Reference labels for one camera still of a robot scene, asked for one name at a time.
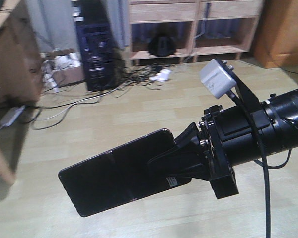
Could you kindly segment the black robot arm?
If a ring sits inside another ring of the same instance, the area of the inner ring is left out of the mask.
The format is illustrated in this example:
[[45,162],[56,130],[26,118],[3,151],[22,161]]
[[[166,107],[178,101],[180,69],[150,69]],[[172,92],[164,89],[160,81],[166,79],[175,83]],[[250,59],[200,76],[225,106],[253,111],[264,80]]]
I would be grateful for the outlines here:
[[[267,155],[298,147],[298,89],[259,103],[252,112]],[[259,145],[240,106],[215,105],[190,124],[175,146],[150,159],[155,176],[208,181],[221,199],[238,194],[233,167],[259,159]]]

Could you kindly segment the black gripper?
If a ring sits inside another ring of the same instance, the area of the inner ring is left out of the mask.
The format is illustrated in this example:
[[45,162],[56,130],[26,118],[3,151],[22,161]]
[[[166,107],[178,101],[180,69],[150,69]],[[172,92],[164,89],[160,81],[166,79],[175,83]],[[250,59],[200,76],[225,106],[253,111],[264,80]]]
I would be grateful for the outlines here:
[[[223,110],[214,105],[204,110],[201,120],[206,124],[214,159],[226,162],[229,174],[210,181],[217,199],[238,194],[233,166],[261,158],[252,128],[239,106]],[[147,162],[152,175],[160,177],[210,180],[208,156],[200,144],[201,132],[195,123],[175,138],[175,146]]]

